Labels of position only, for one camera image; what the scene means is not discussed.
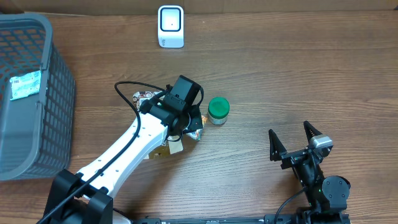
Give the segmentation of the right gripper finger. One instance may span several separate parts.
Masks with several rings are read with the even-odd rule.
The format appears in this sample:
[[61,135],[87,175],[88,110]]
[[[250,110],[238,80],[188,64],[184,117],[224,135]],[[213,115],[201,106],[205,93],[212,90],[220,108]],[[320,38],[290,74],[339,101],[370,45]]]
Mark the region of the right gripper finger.
[[269,130],[269,141],[270,141],[270,160],[271,161],[281,160],[282,156],[287,153],[287,150],[272,129]]
[[314,128],[309,121],[304,121],[303,126],[309,143],[314,142],[316,136],[322,135],[322,133]]

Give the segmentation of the orange snack packet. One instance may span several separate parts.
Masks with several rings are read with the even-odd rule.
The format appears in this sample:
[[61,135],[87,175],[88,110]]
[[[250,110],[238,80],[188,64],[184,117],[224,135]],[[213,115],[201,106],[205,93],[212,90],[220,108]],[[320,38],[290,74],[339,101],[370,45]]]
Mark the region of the orange snack packet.
[[189,136],[190,138],[199,141],[201,139],[201,135],[203,133],[203,129],[205,127],[206,122],[208,121],[208,118],[206,116],[201,116],[202,117],[202,121],[203,121],[203,128],[196,130],[195,132],[192,133],[185,133],[187,136]]

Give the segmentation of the green lid white jar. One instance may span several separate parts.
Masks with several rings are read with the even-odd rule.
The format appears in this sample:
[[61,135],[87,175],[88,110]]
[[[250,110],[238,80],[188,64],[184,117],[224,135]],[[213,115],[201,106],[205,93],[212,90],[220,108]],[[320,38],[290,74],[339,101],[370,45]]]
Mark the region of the green lid white jar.
[[226,98],[215,97],[208,105],[210,121],[215,125],[222,125],[226,122],[229,115],[230,105]]

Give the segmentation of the clear brown bread bag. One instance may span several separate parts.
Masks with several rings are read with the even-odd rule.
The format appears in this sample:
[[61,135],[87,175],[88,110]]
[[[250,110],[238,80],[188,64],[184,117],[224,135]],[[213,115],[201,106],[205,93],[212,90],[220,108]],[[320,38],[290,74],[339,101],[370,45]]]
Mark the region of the clear brown bread bag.
[[[159,91],[138,91],[132,96],[132,100],[137,109],[144,100],[151,99],[154,95],[158,94]],[[169,137],[163,145],[155,148],[153,151],[146,155],[145,159],[161,159],[169,157],[172,154],[176,154],[183,151],[182,141],[170,142],[170,140],[177,140],[178,136]]]

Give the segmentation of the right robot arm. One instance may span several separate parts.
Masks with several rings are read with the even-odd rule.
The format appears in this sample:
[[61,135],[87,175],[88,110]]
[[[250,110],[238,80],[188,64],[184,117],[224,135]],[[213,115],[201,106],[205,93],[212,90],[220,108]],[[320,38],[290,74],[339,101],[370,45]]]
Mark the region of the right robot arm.
[[[269,130],[270,160],[280,161],[282,169],[292,169],[302,190],[288,198],[273,214],[264,216],[265,223],[350,223],[347,209],[350,182],[338,175],[325,177],[320,167],[333,147],[332,139],[303,122],[308,145],[294,152],[287,152],[276,133]],[[283,215],[282,209],[300,194],[305,194],[309,206],[299,207],[294,214]]]

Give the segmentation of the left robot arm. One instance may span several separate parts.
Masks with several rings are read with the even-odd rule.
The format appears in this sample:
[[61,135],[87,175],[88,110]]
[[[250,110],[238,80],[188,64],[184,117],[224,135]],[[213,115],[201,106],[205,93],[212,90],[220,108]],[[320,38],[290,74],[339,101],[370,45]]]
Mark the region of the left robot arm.
[[52,182],[40,223],[130,223],[114,210],[114,198],[134,169],[170,136],[180,140],[185,133],[203,127],[195,98],[203,88],[181,75],[172,86],[139,107],[127,131],[99,158],[76,174],[62,170]]

